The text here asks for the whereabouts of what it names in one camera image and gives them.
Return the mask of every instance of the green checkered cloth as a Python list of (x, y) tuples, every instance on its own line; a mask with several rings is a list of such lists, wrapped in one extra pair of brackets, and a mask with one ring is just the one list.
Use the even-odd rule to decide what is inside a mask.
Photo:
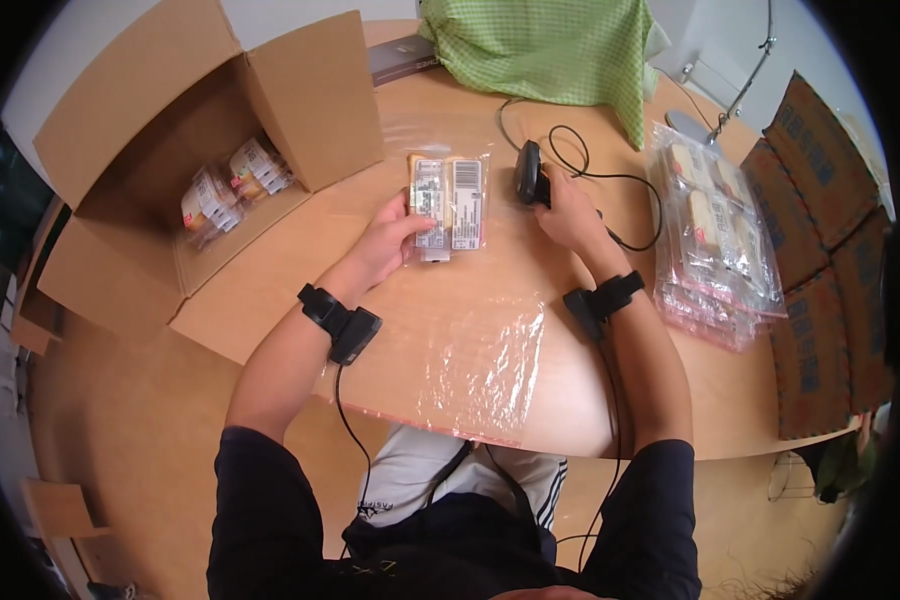
[(464, 86), (611, 105), (643, 149), (645, 0), (424, 0), (420, 13), (420, 35)]

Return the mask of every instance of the printed logo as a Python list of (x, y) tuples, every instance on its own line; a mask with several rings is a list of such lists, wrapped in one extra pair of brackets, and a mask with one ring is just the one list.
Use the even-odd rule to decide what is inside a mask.
[(370, 520), (393, 508), (393, 502), (358, 502), (357, 516), (363, 516), (365, 519)]

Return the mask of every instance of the black wrist strap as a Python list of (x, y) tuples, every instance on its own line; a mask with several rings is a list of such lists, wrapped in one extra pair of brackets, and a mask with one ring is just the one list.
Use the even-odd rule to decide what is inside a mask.
[(303, 314), (330, 334), (327, 358), (347, 366), (360, 355), (383, 326), (383, 320), (363, 306), (348, 310), (324, 288), (309, 283), (296, 295), (303, 303)]
[(331, 295), (324, 288), (315, 288), (306, 284), (300, 293), (296, 295), (303, 303), (303, 314), (330, 334), (330, 339), (336, 342), (347, 325), (350, 311), (347, 306)]
[(635, 270), (626, 277), (616, 275), (600, 283), (592, 292), (576, 288), (564, 294), (563, 304), (583, 328), (586, 337), (600, 342), (604, 339), (600, 323), (606, 323), (613, 313), (629, 305), (636, 291), (643, 288), (643, 277)]
[(637, 270), (626, 277), (616, 275), (600, 283), (597, 289), (589, 294), (587, 305), (593, 316), (604, 323), (611, 315), (634, 301), (634, 294), (646, 285)]

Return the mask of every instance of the lamp arm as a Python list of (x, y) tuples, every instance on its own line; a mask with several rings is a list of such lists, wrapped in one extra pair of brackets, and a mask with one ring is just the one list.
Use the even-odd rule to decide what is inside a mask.
[(717, 136), (720, 136), (720, 133), (723, 132), (724, 126), (727, 125), (727, 122), (731, 120), (732, 115), (736, 113), (737, 107), (740, 106), (740, 101), (744, 99), (744, 94), (747, 93), (747, 90), (750, 89), (750, 86), (754, 83), (754, 79), (756, 79), (757, 73), (760, 72), (760, 69), (763, 68), (763, 64), (767, 62), (767, 58), (770, 56), (770, 51), (774, 49), (774, 46), (777, 44), (777, 38), (774, 36), (774, 0), (767, 0), (767, 39), (763, 41), (762, 44), (757, 46), (763, 50), (763, 55), (760, 56), (760, 61), (756, 63), (756, 68), (753, 69), (753, 72), (750, 74), (749, 78), (744, 83), (744, 86), (740, 88), (740, 93), (737, 94), (737, 97), (733, 99), (733, 102), (730, 104), (730, 108), (727, 109), (726, 112), (720, 113), (720, 118), (717, 122), (717, 126), (713, 127), (713, 130), (710, 131), (710, 134), (706, 137), (705, 144), (712, 144)]

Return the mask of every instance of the hand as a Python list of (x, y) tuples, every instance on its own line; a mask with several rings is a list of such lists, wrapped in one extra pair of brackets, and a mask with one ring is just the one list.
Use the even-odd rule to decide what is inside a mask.
[(536, 204), (533, 212), (540, 229), (550, 239), (570, 249), (586, 265), (597, 282), (630, 272), (623, 248), (607, 234), (607, 226), (587, 192), (553, 162), (544, 163), (550, 180), (550, 208)]
[(323, 287), (345, 306), (353, 308), (350, 304), (359, 302), (360, 296), (383, 282), (410, 257), (414, 236), (436, 225), (437, 221), (429, 217), (407, 214), (407, 188), (403, 188), (384, 204), (360, 239), (321, 278), (339, 291)]

